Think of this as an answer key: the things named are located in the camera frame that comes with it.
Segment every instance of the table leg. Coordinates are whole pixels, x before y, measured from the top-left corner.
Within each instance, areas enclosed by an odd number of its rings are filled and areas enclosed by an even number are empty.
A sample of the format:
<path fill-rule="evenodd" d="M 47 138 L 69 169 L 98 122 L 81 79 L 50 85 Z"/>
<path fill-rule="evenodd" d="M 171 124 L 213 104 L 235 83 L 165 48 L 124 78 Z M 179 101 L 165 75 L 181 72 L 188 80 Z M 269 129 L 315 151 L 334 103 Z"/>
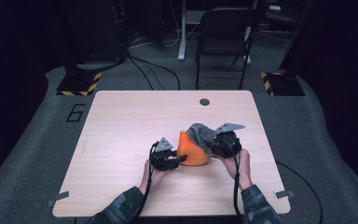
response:
<path fill-rule="evenodd" d="M 254 0 L 254 2 L 252 4 L 252 9 L 256 9 L 257 3 L 258 3 L 258 0 Z M 245 30 L 245 39 L 248 38 L 250 33 L 251 33 L 251 28 L 247 27 Z M 250 64 L 250 63 L 251 63 L 251 55 L 249 54 L 248 62 L 246 62 L 246 64 Z"/>
<path fill-rule="evenodd" d="M 186 54 L 186 0 L 182 1 L 182 39 L 180 41 L 178 60 L 184 61 Z"/>

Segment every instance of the chair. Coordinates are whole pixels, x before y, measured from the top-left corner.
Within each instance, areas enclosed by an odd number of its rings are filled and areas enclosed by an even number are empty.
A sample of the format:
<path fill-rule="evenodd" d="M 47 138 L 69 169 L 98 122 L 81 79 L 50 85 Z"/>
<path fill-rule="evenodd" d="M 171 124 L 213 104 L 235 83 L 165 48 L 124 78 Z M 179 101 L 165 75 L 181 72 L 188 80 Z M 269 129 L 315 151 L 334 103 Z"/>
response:
<path fill-rule="evenodd" d="M 205 12 L 200 20 L 200 35 L 196 53 L 197 90 L 199 89 L 201 55 L 233 55 L 236 56 L 233 64 L 240 56 L 245 57 L 239 86 L 239 90 L 242 89 L 246 62 L 259 19 L 259 13 L 247 7 L 215 7 Z M 251 31 L 245 38 L 246 27 L 250 27 Z"/>

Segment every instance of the camouflage sleeve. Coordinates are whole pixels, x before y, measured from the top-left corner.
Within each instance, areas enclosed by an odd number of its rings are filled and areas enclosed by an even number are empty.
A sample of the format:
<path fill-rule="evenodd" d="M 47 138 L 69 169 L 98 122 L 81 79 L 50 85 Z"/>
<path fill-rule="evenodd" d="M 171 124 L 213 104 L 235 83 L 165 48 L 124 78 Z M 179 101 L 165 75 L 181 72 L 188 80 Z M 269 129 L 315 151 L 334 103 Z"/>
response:
<path fill-rule="evenodd" d="M 249 223 L 281 223 L 280 217 L 256 185 L 244 189 L 241 196 Z"/>
<path fill-rule="evenodd" d="M 130 223 L 141 205 L 143 197 L 143 193 L 138 188 L 128 189 L 118 195 L 102 212 L 92 217 L 89 224 Z"/>

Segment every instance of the gray object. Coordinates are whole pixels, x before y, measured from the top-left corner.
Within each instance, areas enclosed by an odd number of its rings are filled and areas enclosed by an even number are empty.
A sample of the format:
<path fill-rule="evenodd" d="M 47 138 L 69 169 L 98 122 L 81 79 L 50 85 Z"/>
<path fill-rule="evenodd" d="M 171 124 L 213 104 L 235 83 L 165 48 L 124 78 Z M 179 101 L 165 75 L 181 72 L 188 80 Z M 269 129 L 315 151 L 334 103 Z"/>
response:
<path fill-rule="evenodd" d="M 216 129 L 216 131 L 218 133 L 228 133 L 228 132 L 235 131 L 235 130 L 242 129 L 242 128 L 245 128 L 245 125 L 225 123 L 222 126 L 218 127 Z"/>
<path fill-rule="evenodd" d="M 194 144 L 204 150 L 205 154 L 208 156 L 214 156 L 210 145 L 213 142 L 213 138 L 217 135 L 217 132 L 203 124 L 194 123 L 190 126 L 186 133 Z"/>
<path fill-rule="evenodd" d="M 164 150 L 169 150 L 173 148 L 173 146 L 171 145 L 170 142 L 168 142 L 167 139 L 165 139 L 165 137 L 162 137 L 161 140 L 159 140 L 155 151 L 156 152 L 160 152 L 160 151 L 164 151 Z"/>

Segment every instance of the gray mat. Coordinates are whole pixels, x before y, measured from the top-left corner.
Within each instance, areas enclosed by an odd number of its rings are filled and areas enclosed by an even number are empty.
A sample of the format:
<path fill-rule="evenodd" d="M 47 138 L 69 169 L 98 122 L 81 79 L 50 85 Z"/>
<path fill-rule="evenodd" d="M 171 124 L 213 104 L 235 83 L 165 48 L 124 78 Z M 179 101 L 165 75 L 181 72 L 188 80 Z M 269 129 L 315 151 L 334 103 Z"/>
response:
<path fill-rule="evenodd" d="M 258 33 L 252 49 L 243 88 L 254 95 L 272 152 L 281 161 L 307 179 L 320 197 L 324 223 L 358 223 L 358 180 L 340 158 L 324 124 L 324 114 L 312 89 L 301 78 L 304 97 L 268 96 L 261 72 L 278 72 L 288 44 L 285 35 Z M 179 43 L 170 48 L 148 44 L 130 49 L 134 56 L 165 66 L 179 76 L 182 90 L 195 89 L 195 40 L 187 41 L 186 60 L 177 61 Z M 201 90 L 236 90 L 241 64 L 232 59 L 208 58 L 202 61 Z M 88 64 L 98 67 L 105 64 Z M 155 90 L 177 90 L 174 76 L 141 65 Z M 33 120 L 0 168 L 0 223 L 73 223 L 72 218 L 56 218 L 46 201 L 60 190 L 72 159 L 94 94 L 58 96 L 56 88 L 65 71 L 47 73 L 49 88 Z M 150 90 L 142 73 L 126 60 L 105 71 L 97 85 L 101 90 Z M 84 114 L 79 122 L 65 122 L 75 104 Z M 297 175 L 278 166 L 283 184 L 296 196 L 290 199 L 291 211 L 281 215 L 284 223 L 317 223 L 319 205 L 310 188 Z M 78 223 L 85 222 L 82 217 Z M 141 223 L 236 223 L 235 217 L 141 218 Z"/>

